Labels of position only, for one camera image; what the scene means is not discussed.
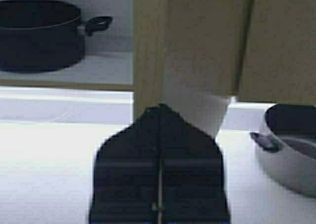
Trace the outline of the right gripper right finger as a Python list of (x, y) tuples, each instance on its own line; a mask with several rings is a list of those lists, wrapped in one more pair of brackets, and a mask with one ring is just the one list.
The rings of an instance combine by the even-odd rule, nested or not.
[(160, 104), (164, 224), (229, 224), (223, 155), (214, 138)]

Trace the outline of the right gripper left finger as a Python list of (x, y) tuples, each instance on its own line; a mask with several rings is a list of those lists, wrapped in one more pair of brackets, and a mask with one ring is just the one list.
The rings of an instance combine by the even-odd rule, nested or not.
[(147, 108), (98, 149), (88, 223), (156, 223), (159, 116), (159, 107)]

